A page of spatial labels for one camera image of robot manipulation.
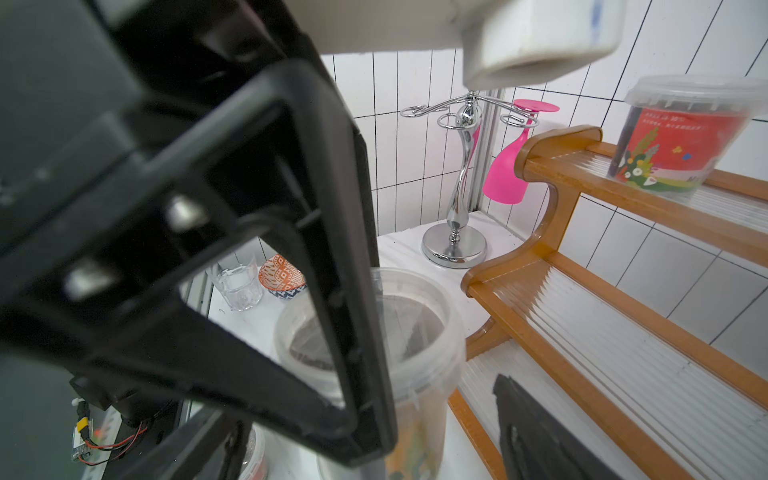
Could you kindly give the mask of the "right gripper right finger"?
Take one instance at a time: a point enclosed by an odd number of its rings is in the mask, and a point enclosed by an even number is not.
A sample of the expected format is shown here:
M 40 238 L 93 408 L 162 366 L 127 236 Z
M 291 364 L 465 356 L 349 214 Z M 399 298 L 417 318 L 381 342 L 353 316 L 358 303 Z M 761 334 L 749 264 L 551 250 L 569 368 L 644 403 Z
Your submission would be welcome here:
M 617 479 L 518 382 L 495 379 L 499 446 L 509 479 Z

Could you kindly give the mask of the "orange wooden three-tier shelf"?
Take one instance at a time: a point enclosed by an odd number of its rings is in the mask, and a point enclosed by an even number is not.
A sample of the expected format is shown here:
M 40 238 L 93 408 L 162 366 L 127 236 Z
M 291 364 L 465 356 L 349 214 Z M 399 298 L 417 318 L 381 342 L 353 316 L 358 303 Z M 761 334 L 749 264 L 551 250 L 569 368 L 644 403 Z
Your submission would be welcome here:
M 545 184 L 549 204 L 521 247 L 465 275 L 463 290 L 490 314 L 468 354 L 516 341 L 589 428 L 651 479 L 763 479 L 766 381 L 559 246 L 585 193 L 765 264 L 767 185 L 715 171 L 681 203 L 609 179 L 614 152 L 595 126 L 524 144 L 515 172 Z

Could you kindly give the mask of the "small clear seed container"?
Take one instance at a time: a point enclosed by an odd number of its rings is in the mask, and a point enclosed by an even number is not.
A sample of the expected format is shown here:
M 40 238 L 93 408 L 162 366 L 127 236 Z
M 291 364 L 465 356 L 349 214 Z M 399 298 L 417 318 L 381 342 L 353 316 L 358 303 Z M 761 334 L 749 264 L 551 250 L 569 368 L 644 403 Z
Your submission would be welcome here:
M 700 187 L 755 116 L 767 110 L 767 82 L 735 76 L 643 77 L 607 177 L 653 193 Z
M 448 399 L 466 360 L 464 327 L 447 294 L 432 280 L 394 268 L 373 271 L 398 443 L 383 460 L 347 468 L 320 457 L 324 479 L 434 479 L 443 459 Z M 281 313 L 275 333 L 279 364 L 343 406 L 341 387 L 315 308 L 307 294 Z

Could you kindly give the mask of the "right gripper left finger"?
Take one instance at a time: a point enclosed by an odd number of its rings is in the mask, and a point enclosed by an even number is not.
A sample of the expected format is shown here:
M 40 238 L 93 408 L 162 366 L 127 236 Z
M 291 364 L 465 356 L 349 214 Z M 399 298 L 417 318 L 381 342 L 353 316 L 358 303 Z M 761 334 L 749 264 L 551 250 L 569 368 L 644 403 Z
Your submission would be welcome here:
M 3 206 L 1 346 L 203 410 L 138 461 L 242 463 L 261 424 L 346 466 L 397 441 L 371 270 L 365 145 L 307 62 L 270 66 L 198 121 L 105 114 Z M 203 317 L 180 284 L 253 237 L 304 274 L 341 385 L 335 405 Z

